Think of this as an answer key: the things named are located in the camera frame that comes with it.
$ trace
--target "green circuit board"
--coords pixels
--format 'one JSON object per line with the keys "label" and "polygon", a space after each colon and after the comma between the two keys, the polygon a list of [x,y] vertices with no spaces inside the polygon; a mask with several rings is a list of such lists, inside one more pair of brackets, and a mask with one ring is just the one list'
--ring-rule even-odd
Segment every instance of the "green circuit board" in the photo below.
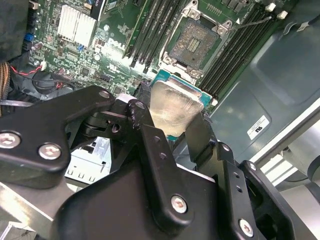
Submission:
{"label": "green circuit board", "polygon": [[[46,61],[50,72],[63,68],[66,74],[75,81],[81,82],[83,86],[98,85],[115,95],[133,94],[140,80],[152,74],[151,71],[144,74],[137,67],[130,68],[130,60],[123,58],[126,43],[132,35],[141,8],[128,0],[115,2],[116,6],[106,12],[105,20],[97,23],[92,36],[92,45],[79,51],[78,44],[61,40],[57,36],[57,30],[62,5],[67,4],[89,15],[90,10],[84,7],[86,2],[82,0],[40,0],[34,43],[42,42],[43,47],[40,50],[31,51],[30,63]],[[109,28],[108,31],[104,30],[106,25]],[[94,59],[95,42],[101,47],[99,61]],[[101,75],[108,76],[108,81],[101,79]]]}
{"label": "green circuit board", "polygon": [[[243,3],[241,8],[231,7],[234,1],[241,1]],[[142,64],[132,65],[133,56],[130,53],[139,41],[139,36],[142,35],[142,27],[148,21],[149,12],[157,2],[159,5],[167,4],[168,6],[176,4],[176,10],[171,16],[172,20],[167,23],[159,43],[157,43],[158,45],[153,44],[153,39],[153,41],[149,42],[143,41],[140,46],[143,50],[140,51],[142,53],[149,51],[149,48],[154,48],[152,61],[146,71],[143,62]],[[141,80],[154,79],[159,70],[160,52],[165,40],[168,36],[171,36],[171,40],[167,42],[166,49],[172,49],[187,22],[187,18],[183,18],[180,23],[177,23],[182,13],[181,11],[187,4],[193,2],[195,1],[106,0],[106,8],[103,10],[100,21],[94,27],[90,44],[79,50],[78,43],[64,40],[57,34],[58,26],[64,5],[90,16],[88,2],[86,0],[39,0],[33,44],[41,42],[43,46],[40,49],[31,51],[30,63],[35,64],[45,61],[47,63],[46,71],[50,72],[57,72],[63,69],[65,75],[79,82],[83,87],[98,85],[108,89],[115,95],[120,93],[133,94]],[[291,7],[296,0],[276,0],[276,2],[278,5]],[[237,26],[246,20],[256,5],[256,0],[199,0],[197,9],[208,18],[219,23],[231,21],[233,26]],[[259,48],[262,47],[263,43],[279,25],[280,23],[270,27],[264,33],[265,37],[262,37],[252,54],[246,58],[246,62],[234,76],[239,76],[246,64],[254,57]],[[213,54],[219,56],[234,34],[236,32],[229,34],[228,40],[222,47],[220,45],[221,41],[217,40],[203,57],[204,61],[201,67],[204,66],[204,63],[208,63],[213,59]],[[195,82],[196,86],[201,85],[202,81],[202,78],[198,79]],[[224,86],[224,89],[220,91],[219,98],[227,92],[230,86],[231,83]]]}

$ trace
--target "heat sink fins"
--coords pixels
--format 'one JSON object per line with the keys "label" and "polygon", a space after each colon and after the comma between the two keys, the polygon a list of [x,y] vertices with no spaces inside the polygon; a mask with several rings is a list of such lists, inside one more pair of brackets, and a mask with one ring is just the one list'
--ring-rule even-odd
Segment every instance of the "heat sink fins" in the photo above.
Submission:
{"label": "heat sink fins", "polygon": [[78,10],[63,5],[57,34],[62,39],[85,46],[90,45],[96,20]]}

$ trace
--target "white connector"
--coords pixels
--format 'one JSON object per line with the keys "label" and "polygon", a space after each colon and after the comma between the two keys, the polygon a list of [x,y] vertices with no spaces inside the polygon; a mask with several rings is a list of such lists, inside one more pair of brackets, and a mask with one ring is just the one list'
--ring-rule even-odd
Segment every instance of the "white connector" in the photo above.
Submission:
{"label": "white connector", "polygon": [[219,103],[218,100],[214,98],[214,99],[212,99],[211,105],[212,105],[212,106],[217,106],[218,103]]}
{"label": "white connector", "polygon": [[46,61],[42,61],[41,63],[40,63],[40,65],[41,65],[41,71],[44,71],[46,68],[47,68],[47,62]]}
{"label": "white connector", "polygon": [[266,10],[267,12],[273,12],[273,11],[275,10],[276,6],[277,6],[277,5],[275,5],[275,4],[272,2],[272,3],[270,3],[268,6],[265,7],[265,10]]}
{"label": "white connector", "polygon": [[286,18],[287,15],[288,15],[288,12],[287,12],[287,11],[282,11],[282,12],[280,12],[276,17],[277,17],[278,19],[283,20],[283,19]]}

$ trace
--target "red wire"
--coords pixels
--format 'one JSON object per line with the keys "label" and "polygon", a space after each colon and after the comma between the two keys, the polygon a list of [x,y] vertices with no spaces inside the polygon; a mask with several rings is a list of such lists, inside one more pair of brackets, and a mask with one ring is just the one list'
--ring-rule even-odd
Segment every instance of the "red wire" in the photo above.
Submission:
{"label": "red wire", "polygon": [[22,75],[22,76],[28,76],[30,74],[33,74],[33,73],[36,73],[38,72],[42,66],[38,66],[35,70],[32,70],[30,71],[29,73],[25,73],[25,72],[18,72],[13,66],[10,66],[11,69],[16,73],[16,74],[19,74],[19,75]]}
{"label": "red wire", "polygon": [[[28,75],[30,75],[30,74],[33,74],[33,73],[38,72],[38,71],[41,69],[42,66],[40,65],[40,66],[38,66],[35,70],[32,70],[32,71],[30,71],[30,72],[28,72],[28,73],[18,72],[13,66],[10,66],[10,67],[11,67],[11,69],[12,69],[16,74],[19,74],[19,75],[22,75],[22,76],[28,76]],[[62,83],[62,82],[58,82],[57,85],[56,85],[56,88],[59,89],[59,88],[61,88],[62,86],[63,86],[63,83]]]}

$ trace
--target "capacitor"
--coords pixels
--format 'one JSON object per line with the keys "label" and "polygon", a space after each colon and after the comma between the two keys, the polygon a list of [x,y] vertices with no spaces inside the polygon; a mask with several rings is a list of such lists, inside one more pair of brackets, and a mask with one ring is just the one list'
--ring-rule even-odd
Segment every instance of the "capacitor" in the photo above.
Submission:
{"label": "capacitor", "polygon": [[42,42],[37,42],[36,44],[34,44],[31,47],[31,50],[32,51],[37,51],[37,50],[41,49],[43,46],[44,46],[44,44]]}
{"label": "capacitor", "polygon": [[94,60],[100,61],[100,59],[101,59],[101,54],[100,53],[97,53],[97,54],[94,55]]}

